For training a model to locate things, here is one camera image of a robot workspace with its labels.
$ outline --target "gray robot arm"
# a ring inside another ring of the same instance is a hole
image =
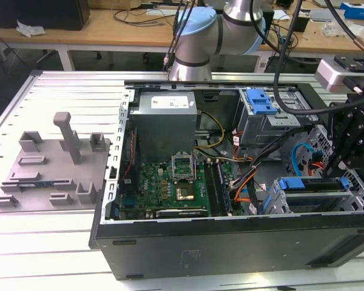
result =
[[[252,26],[249,4],[249,0],[231,0],[221,16],[212,8],[194,7],[175,49],[170,80],[210,81],[211,55],[247,55],[258,49],[261,38]],[[260,4],[261,0],[254,1],[253,14],[263,31]]]

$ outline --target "gray power supply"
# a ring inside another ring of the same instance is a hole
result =
[[[131,114],[137,129],[142,161],[169,161],[180,152],[191,154],[197,124],[193,92],[142,92]]]

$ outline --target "motherboard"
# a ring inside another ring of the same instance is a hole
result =
[[[174,166],[172,161],[142,162],[137,194],[123,198],[120,213],[136,213],[138,218],[151,219],[189,216],[190,210],[199,216],[217,216],[230,211],[229,187],[234,178],[232,164],[194,161],[192,165],[193,179],[188,180],[176,179],[176,176],[190,172],[188,160]],[[218,195],[209,195],[210,190]]]

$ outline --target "open computer tower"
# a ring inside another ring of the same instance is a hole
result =
[[[326,107],[309,84],[280,97]],[[116,279],[344,264],[364,251],[364,178],[323,175],[326,117],[280,110],[270,84],[127,82],[90,244]]]

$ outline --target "floor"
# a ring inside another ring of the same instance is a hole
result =
[[[0,115],[15,96],[16,92],[27,79],[30,69],[36,69],[36,61],[42,57],[40,50],[16,50],[18,55],[29,67],[21,63],[9,49],[5,51],[6,62],[0,62]],[[72,52],[73,60],[77,70],[81,71],[108,71],[107,53],[101,52],[103,58],[97,59],[94,52]],[[142,53],[115,52],[116,71],[160,71],[163,66],[162,53],[149,53],[148,62],[143,62]],[[254,56],[227,56],[225,67],[222,72],[253,72],[256,57]],[[277,58],[274,59],[268,72],[275,70]],[[213,72],[219,71],[218,56],[211,59]],[[287,64],[284,73],[314,73],[316,66],[302,68],[297,64]],[[58,54],[43,62],[43,70],[62,70]]]

